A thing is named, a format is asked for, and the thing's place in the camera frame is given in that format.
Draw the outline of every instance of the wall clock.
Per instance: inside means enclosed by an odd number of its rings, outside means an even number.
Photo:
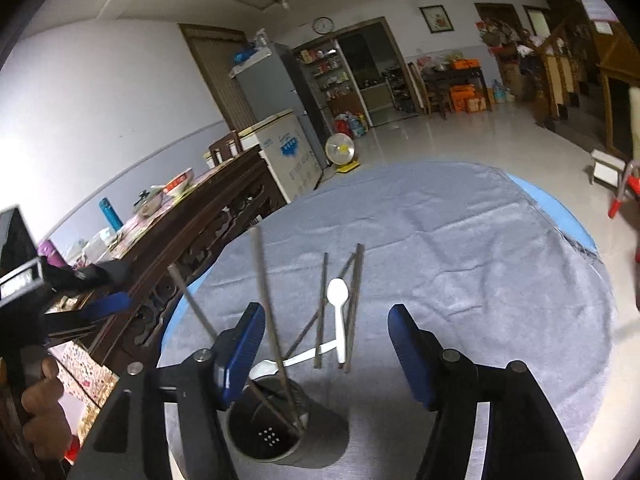
[[[314,19],[314,22],[311,24],[314,32],[317,34],[328,34],[329,32],[333,32],[335,28],[334,20],[331,18],[321,17]]]

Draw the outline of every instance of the chopstick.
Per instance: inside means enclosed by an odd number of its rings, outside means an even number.
[[[324,253],[322,258],[322,277],[320,279],[320,300],[318,305],[318,324],[316,325],[316,356],[314,357],[314,368],[322,368],[322,354],[320,345],[324,337],[324,302],[326,301],[326,267],[329,263],[329,254]]]
[[[254,393],[254,395],[258,397],[260,402],[262,402],[267,408],[269,408],[271,410],[271,413],[273,413],[273,415],[275,415],[283,424],[286,425],[289,431],[293,431],[293,433],[295,433],[296,435],[300,434],[300,432],[298,431],[298,428],[296,428],[289,421],[289,419],[287,419],[287,417],[285,417],[284,414],[278,408],[276,408],[272,404],[272,402],[269,399],[267,399],[267,397],[265,397],[264,393],[260,389],[260,386],[256,384],[256,382],[252,379],[249,379],[249,388]]]
[[[280,378],[280,384],[282,385],[282,389],[287,397],[289,409],[298,424],[298,429],[296,431],[300,434],[300,431],[302,430],[300,416],[298,415],[296,403],[294,402],[293,394],[291,393],[291,385],[289,383],[289,378],[287,377],[287,369],[283,364],[282,350],[280,348],[280,341],[278,340],[278,333],[276,331],[273,309],[271,308],[269,283],[267,281],[267,268],[264,261],[264,246],[262,244],[262,229],[260,228],[260,224],[249,229],[249,236],[253,246],[254,264],[258,279],[258,293],[260,296],[260,303],[264,309],[264,317],[267,324],[271,353],[274,355],[276,364],[278,365],[278,377]]]
[[[351,256],[349,256],[349,259],[344,264],[344,267],[340,270],[340,274],[338,274],[338,278],[340,278],[340,279],[344,278],[344,275],[349,270],[349,267],[350,267],[350,265],[351,265],[351,263],[352,263],[352,261],[354,260],[355,257],[356,257],[356,253],[351,253]],[[324,290],[324,296],[325,296],[325,299],[324,299],[324,304],[322,306],[323,308],[329,304],[329,302],[326,300],[326,289]],[[309,320],[309,322],[306,324],[306,326],[302,329],[302,332],[300,332],[300,334],[298,335],[296,340],[293,342],[293,345],[291,345],[291,348],[289,348],[287,353],[284,354],[284,358],[285,359],[289,359],[293,355],[293,352],[296,351],[296,349],[298,348],[300,343],[302,343],[302,340],[305,338],[305,335],[309,332],[309,330],[311,330],[311,327],[316,322],[316,319],[318,319],[318,315],[319,314],[320,314],[320,310],[318,309],[318,310],[316,310],[316,312],[311,317],[311,320]]]
[[[362,284],[362,265],[364,263],[364,245],[356,246],[356,262],[353,266],[353,276],[351,277],[351,297],[349,309],[347,310],[347,359],[344,363],[344,373],[349,373],[351,369],[351,357],[353,355],[353,341],[355,339],[356,312],[358,300],[360,299],[360,285]]]
[[[196,317],[200,321],[200,324],[202,325],[204,330],[206,330],[207,334],[209,334],[209,337],[211,338],[211,344],[215,343],[216,339],[218,338],[218,334],[216,333],[216,330],[213,328],[213,325],[209,322],[207,317],[204,315],[204,311],[202,310],[200,305],[196,302],[196,300],[193,299],[193,296],[191,295],[191,293],[189,292],[189,289],[187,288],[187,284],[184,282],[184,279],[182,278],[182,275],[180,273],[180,269],[178,269],[178,266],[175,263],[173,263],[170,266],[168,266],[166,270],[169,271],[169,275],[171,276],[172,280],[174,280],[174,283],[178,286],[182,295],[187,299],[189,306],[191,307],[191,309],[193,310],[193,313],[196,315]]]

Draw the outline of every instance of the tiled floor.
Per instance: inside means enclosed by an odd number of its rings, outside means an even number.
[[[391,121],[396,121],[400,119],[405,119],[407,117],[416,116],[415,113],[403,112],[402,110],[396,110],[395,108],[383,108],[382,110],[376,110],[375,112],[370,112],[369,116],[371,117],[372,124],[387,124]]]
[[[577,455],[586,480],[611,480],[640,438],[640,315],[634,285],[638,206],[627,202],[615,219],[609,219],[612,191],[589,184],[588,153],[537,127],[527,108],[496,108],[493,113],[458,114],[447,121],[419,116],[373,128],[356,140],[362,167],[355,171],[424,158],[481,162],[546,190],[587,229],[610,273],[617,320],[605,400]]]

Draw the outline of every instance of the door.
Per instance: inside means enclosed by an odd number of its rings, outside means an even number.
[[[181,25],[180,30],[229,128],[241,132],[255,124],[242,89],[229,77],[233,58],[246,43],[244,32],[198,25]]]

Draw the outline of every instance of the refrigerator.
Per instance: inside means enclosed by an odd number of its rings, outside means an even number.
[[[321,168],[333,121],[322,112],[298,60],[285,45],[268,43],[229,74],[235,77],[257,121],[293,110]]]

